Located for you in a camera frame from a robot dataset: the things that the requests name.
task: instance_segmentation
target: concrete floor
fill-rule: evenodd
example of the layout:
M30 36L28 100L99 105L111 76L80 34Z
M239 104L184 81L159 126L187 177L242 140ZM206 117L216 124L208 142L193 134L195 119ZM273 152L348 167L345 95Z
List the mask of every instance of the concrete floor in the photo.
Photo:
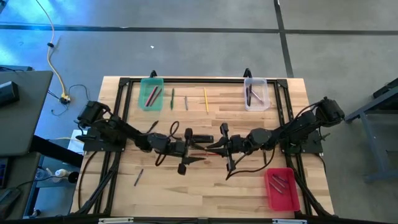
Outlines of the concrete floor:
M278 28L273 0L41 0L55 24L111 27ZM280 0L286 29L398 30L395 0ZM9 0L0 24L48 24L34 0ZM50 31L0 30L1 64L50 70ZM279 34L57 31L52 62L66 86L84 84L96 99L105 75L286 77ZM310 101L335 99L346 114L397 77L398 35L287 35L294 77L305 79ZM50 89L60 94L53 79ZM86 102L71 91L69 111L48 97L37 133L70 136ZM323 130L327 177L335 213L344 218L398 222L398 180L365 184L374 160L360 121Z

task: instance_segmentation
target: wooden table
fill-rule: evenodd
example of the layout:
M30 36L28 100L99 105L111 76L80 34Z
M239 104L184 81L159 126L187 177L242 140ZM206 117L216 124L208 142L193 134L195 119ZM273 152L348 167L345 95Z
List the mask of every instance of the wooden table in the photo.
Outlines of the wooden table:
M119 79L120 77L104 77L103 80L98 100L109 105L110 108L114 107ZM308 105L304 80L289 78L288 84L294 115L296 115ZM210 111L208 114L203 87L206 87L208 95ZM175 88L173 110L169 106L172 88ZM154 121L159 120L154 131L168 134L170 125L174 121L180 121L176 136L182 136L185 128L192 128L194 134L212 134L216 140L221 137L221 123L227 122L229 135L246 136L253 128L279 127L274 89L268 88L268 90L271 107L262 112L248 112L244 108L242 84L165 83L162 111L145 112L138 107L139 83L135 83L127 122L142 132L146 132ZM125 95L126 91L122 97L120 116ZM185 110L185 96L188 97L188 111ZM285 109L284 95L281 94L281 97ZM82 167L89 155L85 156ZM103 157L103 152L97 153L87 167L81 185L82 203L89 198L98 185ZM154 165L156 157L156 153L143 153L132 141L127 142L126 150L121 156L112 216L221 218L290 218L294 216L293 212L274 212L269 208L264 184L265 169L256 173L238 174L225 181L226 159L220 156L208 156L204 161L187 166L185 176L177 173L180 159L167 157L161 166L156 167ZM270 157L271 152L267 152L267 158ZM302 157L309 189L324 208L333 213L321 160L308 154L303 154ZM237 168L238 170L256 169L263 165L262 152L257 151L243 159ZM277 147L275 157L268 168L285 166L285 158ZM142 177L134 187L134 182L142 168L144 169ZM302 194L298 186L297 188L301 208L304 211ZM107 190L104 191L102 209L108 194ZM76 188L71 212L76 211L77 207Z

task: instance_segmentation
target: green plastic container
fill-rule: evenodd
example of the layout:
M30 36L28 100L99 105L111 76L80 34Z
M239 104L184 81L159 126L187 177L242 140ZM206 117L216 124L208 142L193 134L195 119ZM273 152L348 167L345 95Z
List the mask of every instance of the green plastic container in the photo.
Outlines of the green plastic container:
M150 94L157 86L157 89L149 103L149 105L154 101L152 106L145 106ZM139 90L139 99L138 105L144 111L160 111L163 108L163 92L164 92L164 83L163 78L143 78L141 79L140 90Z

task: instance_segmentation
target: yellow pencil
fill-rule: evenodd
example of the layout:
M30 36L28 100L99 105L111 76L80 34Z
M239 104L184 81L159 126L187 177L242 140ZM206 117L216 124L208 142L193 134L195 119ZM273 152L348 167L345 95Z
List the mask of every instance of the yellow pencil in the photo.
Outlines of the yellow pencil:
M209 105L208 105L208 103L207 103L207 94L206 94L206 88L205 88L205 87L203 87L203 89L205 90L206 111L207 111L207 114L209 114Z

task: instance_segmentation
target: green marker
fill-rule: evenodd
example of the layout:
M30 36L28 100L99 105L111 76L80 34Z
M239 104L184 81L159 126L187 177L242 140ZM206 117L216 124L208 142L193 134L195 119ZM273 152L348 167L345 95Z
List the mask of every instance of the green marker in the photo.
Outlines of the green marker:
M174 102L174 88L172 91L172 101L170 101L170 108L173 110L173 102Z

